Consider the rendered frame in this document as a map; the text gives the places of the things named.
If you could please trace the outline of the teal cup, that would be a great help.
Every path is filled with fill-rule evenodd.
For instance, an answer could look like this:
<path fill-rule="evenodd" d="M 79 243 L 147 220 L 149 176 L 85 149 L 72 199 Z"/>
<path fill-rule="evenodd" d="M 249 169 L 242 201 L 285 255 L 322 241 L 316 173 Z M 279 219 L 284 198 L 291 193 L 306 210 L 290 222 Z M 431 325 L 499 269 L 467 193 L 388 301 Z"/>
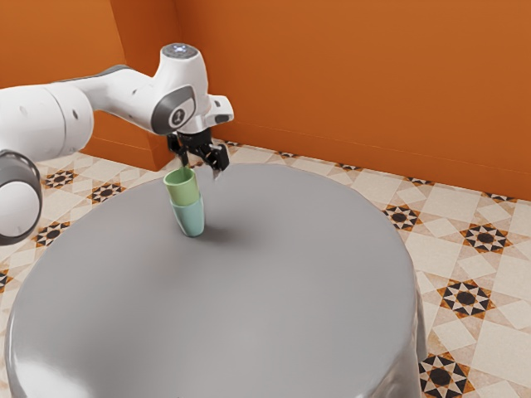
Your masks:
<path fill-rule="evenodd" d="M 205 213 L 202 196 L 187 206 L 179 206 L 173 201 L 170 203 L 177 223 L 185 236 L 197 237 L 204 232 Z"/>

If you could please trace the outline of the green cup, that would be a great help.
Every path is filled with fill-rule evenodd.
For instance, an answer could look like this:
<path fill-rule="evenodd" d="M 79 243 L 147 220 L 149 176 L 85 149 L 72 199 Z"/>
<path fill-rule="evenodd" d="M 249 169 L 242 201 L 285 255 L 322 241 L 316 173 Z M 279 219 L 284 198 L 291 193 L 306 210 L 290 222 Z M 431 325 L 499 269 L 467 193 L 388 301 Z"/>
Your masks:
<path fill-rule="evenodd" d="M 169 172 L 164 176 L 163 183 L 176 206 L 190 206 L 200 198 L 196 174 L 190 167 Z"/>

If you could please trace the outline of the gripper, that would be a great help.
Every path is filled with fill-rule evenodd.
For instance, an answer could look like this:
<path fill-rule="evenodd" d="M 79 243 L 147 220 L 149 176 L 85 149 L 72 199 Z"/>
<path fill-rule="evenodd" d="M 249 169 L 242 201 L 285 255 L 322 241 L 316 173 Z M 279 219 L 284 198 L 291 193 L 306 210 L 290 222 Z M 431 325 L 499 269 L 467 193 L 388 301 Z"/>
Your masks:
<path fill-rule="evenodd" d="M 192 134 L 171 133 L 166 139 L 168 149 L 179 157 L 182 167 L 189 165 L 188 153 L 200 157 L 212 169 L 214 179 L 217 179 L 229 166 L 227 147 L 212 143 L 210 129 Z"/>

